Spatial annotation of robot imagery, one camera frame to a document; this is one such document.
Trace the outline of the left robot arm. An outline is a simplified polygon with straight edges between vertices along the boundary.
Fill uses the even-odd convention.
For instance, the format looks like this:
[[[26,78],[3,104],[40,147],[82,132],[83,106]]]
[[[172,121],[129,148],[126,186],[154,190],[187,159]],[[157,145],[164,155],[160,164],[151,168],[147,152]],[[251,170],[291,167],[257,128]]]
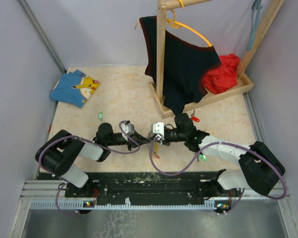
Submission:
[[[112,125],[104,122],[92,141],[62,129],[37,151],[35,160],[41,168],[73,184],[77,193],[87,197],[93,192],[93,184],[88,181],[88,175],[74,164],[77,157],[103,162],[112,152],[133,154],[140,146],[151,142],[151,138],[137,133],[129,121],[120,122],[119,128],[121,131],[115,133]]]

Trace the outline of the large keyring with keys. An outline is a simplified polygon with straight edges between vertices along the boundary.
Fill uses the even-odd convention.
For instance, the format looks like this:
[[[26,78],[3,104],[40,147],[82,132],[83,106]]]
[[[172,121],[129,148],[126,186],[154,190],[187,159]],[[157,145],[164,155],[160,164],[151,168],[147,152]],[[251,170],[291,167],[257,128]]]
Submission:
[[[160,136],[157,134],[153,134],[149,138],[149,158],[152,161],[154,158],[160,159],[160,156],[158,155],[158,145],[160,143]]]

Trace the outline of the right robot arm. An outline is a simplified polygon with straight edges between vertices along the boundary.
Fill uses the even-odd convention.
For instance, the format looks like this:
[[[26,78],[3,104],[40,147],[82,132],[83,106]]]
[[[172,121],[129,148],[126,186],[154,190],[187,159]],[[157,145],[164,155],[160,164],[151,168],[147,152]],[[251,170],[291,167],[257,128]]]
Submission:
[[[272,151],[260,141],[251,145],[240,145],[220,140],[208,132],[196,129],[186,113],[174,118],[175,128],[167,128],[159,122],[152,126],[163,145],[183,142],[192,152],[202,156],[213,156],[235,164],[237,170],[224,170],[212,183],[212,191],[217,196],[224,196],[229,190],[249,188],[268,197],[275,185],[283,180],[284,166]]]

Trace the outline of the red tag key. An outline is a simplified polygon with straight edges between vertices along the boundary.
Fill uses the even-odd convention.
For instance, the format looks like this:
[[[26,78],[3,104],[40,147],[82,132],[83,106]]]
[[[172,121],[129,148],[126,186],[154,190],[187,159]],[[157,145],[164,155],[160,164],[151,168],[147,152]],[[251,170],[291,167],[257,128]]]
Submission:
[[[195,110],[191,114],[191,120],[194,122],[200,122],[200,119],[195,115]]]

